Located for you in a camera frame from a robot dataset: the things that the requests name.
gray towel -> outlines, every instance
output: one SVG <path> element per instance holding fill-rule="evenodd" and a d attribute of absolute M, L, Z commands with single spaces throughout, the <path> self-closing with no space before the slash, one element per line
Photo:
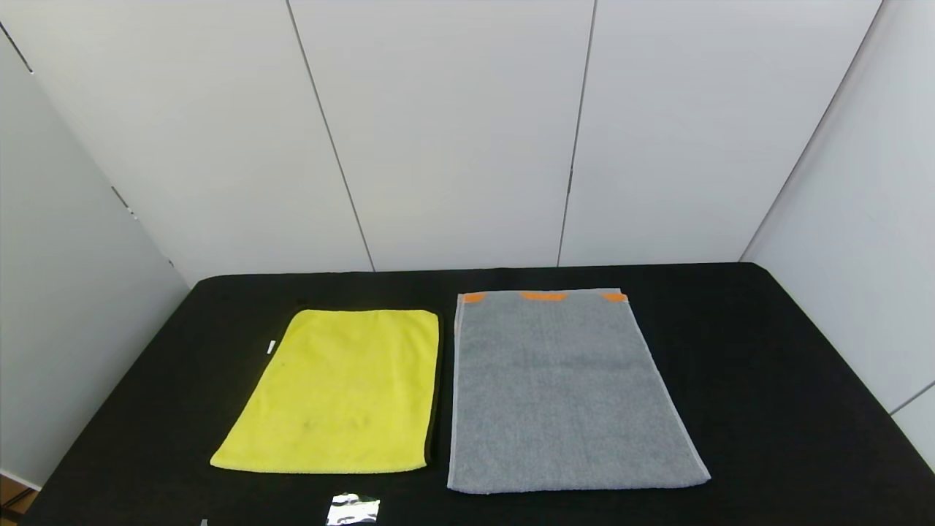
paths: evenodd
<path fill-rule="evenodd" d="M 619 289 L 460 295 L 454 359 L 451 489 L 711 478 Z"/>

panel seam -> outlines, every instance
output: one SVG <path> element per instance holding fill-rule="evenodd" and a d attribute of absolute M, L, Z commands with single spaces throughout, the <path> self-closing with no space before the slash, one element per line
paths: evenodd
<path fill-rule="evenodd" d="M 584 56 L 584 73 L 582 75 L 582 92 L 578 99 L 578 120 L 575 122 L 575 139 L 571 143 L 571 166 L 568 167 L 568 190 L 565 192 L 565 210 L 562 212 L 562 231 L 558 235 L 558 256 L 555 258 L 555 266 L 559 267 L 562 263 L 562 243 L 565 242 L 565 223 L 568 220 L 568 200 L 571 197 L 571 179 L 575 173 L 575 154 L 578 152 L 578 133 L 582 127 L 582 108 L 584 107 L 584 87 L 587 85 L 587 68 L 591 64 L 591 44 L 594 41 L 594 21 L 597 18 L 597 0 L 594 0 L 594 6 L 591 9 L 591 29 L 587 36 L 587 53 Z"/>
<path fill-rule="evenodd" d="M 367 245 L 367 236 L 364 235 L 364 227 L 360 223 L 360 216 L 357 214 L 357 207 L 353 204 L 353 196 L 351 195 L 351 187 L 348 185 L 348 179 L 344 175 L 344 166 L 341 164 L 341 158 L 338 155 L 338 147 L 335 146 L 335 138 L 331 134 L 331 126 L 328 125 L 328 119 L 324 116 L 324 106 L 322 106 L 322 98 L 318 95 L 318 87 L 315 85 L 315 78 L 311 75 L 311 66 L 309 65 L 309 56 L 305 53 L 305 45 L 302 43 L 302 36 L 299 35 L 298 25 L 295 23 L 295 14 L 292 11 L 292 2 L 291 0 L 286 0 L 286 7 L 289 9 L 289 20 L 292 22 L 293 31 L 295 32 L 295 41 L 298 42 L 298 48 L 302 52 L 302 61 L 305 63 L 305 70 L 309 74 L 309 82 L 311 82 L 311 91 L 315 93 L 315 102 L 318 103 L 318 111 L 322 114 L 322 121 L 324 121 L 324 130 L 328 133 L 328 140 L 331 142 L 331 151 L 335 154 L 335 161 L 338 163 L 338 171 L 341 173 L 341 180 L 344 182 L 344 190 L 348 194 L 348 200 L 351 202 L 351 211 L 353 212 L 354 221 L 357 222 L 357 230 L 360 231 L 360 239 L 364 242 L 364 250 L 367 251 L 367 260 L 370 262 L 370 269 L 374 272 L 377 271 L 377 267 L 373 264 L 373 256 L 370 254 L 370 247 Z"/>
<path fill-rule="evenodd" d="M 930 384 L 928 384 L 927 386 L 922 387 L 922 390 L 920 390 L 919 392 L 917 392 L 917 393 L 915 393 L 913 396 L 911 396 L 911 397 L 909 398 L 909 400 L 907 400 L 906 402 L 901 403 L 899 406 L 897 406 L 896 409 L 890 411 L 890 412 L 889 412 L 889 415 L 890 415 L 890 416 L 893 416 L 893 415 L 895 415 L 896 413 L 898 413 L 899 410 L 902 409 L 903 407 L 909 405 L 909 404 L 912 403 L 912 402 L 915 402 L 915 399 L 917 399 L 917 398 L 919 398 L 920 396 L 926 394 L 926 392 L 928 392 L 928 390 L 931 389 L 932 386 L 935 386 L 935 381 L 932 381 L 932 382 L 931 382 Z"/>

black tablecloth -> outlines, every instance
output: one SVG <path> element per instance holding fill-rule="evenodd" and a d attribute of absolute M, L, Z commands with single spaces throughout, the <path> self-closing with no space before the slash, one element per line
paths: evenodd
<path fill-rule="evenodd" d="M 591 287 L 629 296 L 712 480 L 490 496 L 446 489 L 455 295 Z M 208 464 L 270 359 L 269 341 L 302 305 L 443 316 L 428 467 L 266 475 Z M 22 524 L 308 526 L 324 524 L 344 491 L 381 499 L 386 526 L 935 524 L 935 475 L 795 302 L 741 263 L 208 279 L 114 389 Z"/>

small white object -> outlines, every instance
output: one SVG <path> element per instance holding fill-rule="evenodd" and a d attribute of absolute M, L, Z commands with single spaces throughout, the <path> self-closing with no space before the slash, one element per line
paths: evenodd
<path fill-rule="evenodd" d="M 379 499 L 359 496 L 356 493 L 341 493 L 331 499 L 326 526 L 376 522 L 379 511 Z"/>

yellow towel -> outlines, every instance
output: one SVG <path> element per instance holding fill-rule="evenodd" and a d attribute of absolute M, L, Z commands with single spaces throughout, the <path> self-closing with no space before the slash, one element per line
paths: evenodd
<path fill-rule="evenodd" d="M 426 311 L 296 314 L 211 458 L 264 473 L 390 473 L 425 466 L 438 318 Z"/>

